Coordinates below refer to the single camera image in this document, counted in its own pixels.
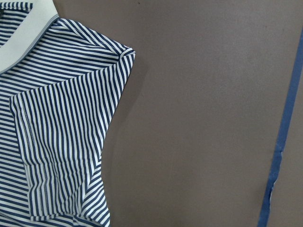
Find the navy white striped polo shirt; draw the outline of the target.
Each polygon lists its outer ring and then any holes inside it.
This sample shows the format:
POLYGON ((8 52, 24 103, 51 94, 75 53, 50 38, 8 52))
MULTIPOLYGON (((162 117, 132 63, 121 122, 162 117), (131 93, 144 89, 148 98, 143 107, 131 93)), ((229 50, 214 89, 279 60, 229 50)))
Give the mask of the navy white striped polo shirt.
POLYGON ((1 1, 1 226, 110 226, 102 149, 134 59, 51 0, 1 1))

